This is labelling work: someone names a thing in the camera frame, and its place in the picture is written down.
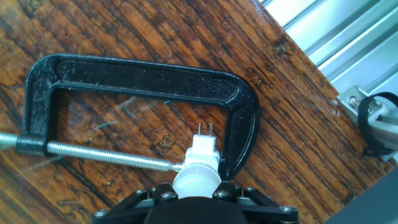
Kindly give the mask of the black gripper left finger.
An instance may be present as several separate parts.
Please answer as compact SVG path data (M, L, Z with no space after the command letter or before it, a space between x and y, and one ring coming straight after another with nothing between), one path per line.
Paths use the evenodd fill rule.
M178 200L178 194L167 182L150 190L137 190L112 208L104 208L95 212L91 217L91 223L144 223L147 215L155 206L174 200Z

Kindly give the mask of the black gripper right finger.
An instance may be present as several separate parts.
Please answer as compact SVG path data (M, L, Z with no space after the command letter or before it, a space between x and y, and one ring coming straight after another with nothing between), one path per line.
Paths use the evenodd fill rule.
M212 195L213 200L222 200L239 209L244 223L298 224L299 211L291 205L279 205L254 187L238 187L231 182L222 182Z

